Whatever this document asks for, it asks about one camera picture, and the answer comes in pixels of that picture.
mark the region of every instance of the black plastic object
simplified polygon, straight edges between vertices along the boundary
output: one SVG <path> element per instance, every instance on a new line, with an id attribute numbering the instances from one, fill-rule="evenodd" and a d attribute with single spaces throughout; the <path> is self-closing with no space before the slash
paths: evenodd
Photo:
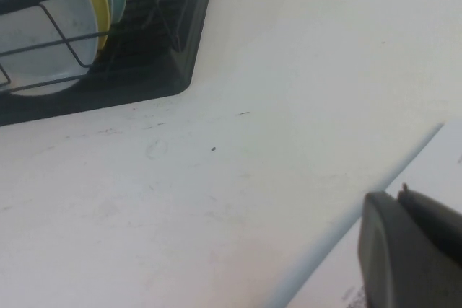
<path id="1" fill-rule="evenodd" d="M 0 14 L 31 6 L 45 0 L 0 0 Z M 49 45 L 108 35 L 108 41 L 89 72 L 56 81 L 16 89 L 0 89 L 0 126 L 57 115 L 94 110 L 174 95 L 191 83 L 196 54 L 209 0 L 128 0 L 123 19 L 109 32 L 79 38 L 65 38 L 15 52 L 0 53 L 0 79 L 9 77 L 1 67 L 1 57 Z M 53 18 L 50 21 L 57 28 Z M 23 97 L 15 94 L 31 89 L 78 79 L 79 83 L 55 94 Z"/>
<path id="2" fill-rule="evenodd" d="M 369 308 L 462 307 L 462 216 L 421 194 L 366 196 L 359 261 Z"/>

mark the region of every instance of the stain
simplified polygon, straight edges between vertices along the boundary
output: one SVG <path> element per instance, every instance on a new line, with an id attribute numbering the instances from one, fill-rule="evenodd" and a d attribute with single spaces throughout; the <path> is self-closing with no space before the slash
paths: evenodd
<path id="1" fill-rule="evenodd" d="M 109 136 L 109 135 L 121 135 L 121 134 L 123 134 L 123 131 L 117 131 L 115 129 L 109 128 L 109 129 L 106 129 L 106 130 L 98 131 L 97 133 L 100 134 L 100 135 Z"/>
<path id="2" fill-rule="evenodd" d="M 146 158 L 149 160 L 159 159 L 168 153 L 168 143 L 163 140 L 157 140 L 150 144 L 145 151 Z"/>
<path id="3" fill-rule="evenodd" d="M 248 179 L 252 178 L 252 175 L 250 173 L 248 173 L 248 172 L 245 172 L 245 173 L 239 175 L 239 177 L 248 180 Z"/>
<path id="4" fill-rule="evenodd" d="M 9 211 L 10 209 L 13 209 L 13 207 L 12 206 L 7 206 L 7 207 L 0 208 L 0 213 Z"/>
<path id="5" fill-rule="evenodd" d="M 120 210 L 118 209 L 117 205 L 112 201 L 105 201 L 101 203 L 95 211 L 95 215 L 99 219 L 106 219 L 111 216 L 115 216 L 119 213 Z"/>

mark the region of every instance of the dish rack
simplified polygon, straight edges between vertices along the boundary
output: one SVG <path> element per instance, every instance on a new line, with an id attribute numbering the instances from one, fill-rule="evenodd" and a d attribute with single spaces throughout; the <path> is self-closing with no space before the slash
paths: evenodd
<path id="1" fill-rule="evenodd" d="M 127 0 L 122 20 L 108 32 L 77 38 L 63 35 L 44 1 L 0 0 L 0 16 L 39 6 L 62 39 L 0 53 L 0 76 L 6 80 L 0 84 L 0 126 L 170 96 L 191 83 L 209 0 Z M 70 43 L 106 35 L 108 41 L 95 62 L 82 64 Z M 1 67 L 1 57 L 63 44 L 81 66 L 90 68 L 87 74 L 7 89 L 11 79 Z M 12 94 L 73 80 L 79 81 L 55 94 Z"/>

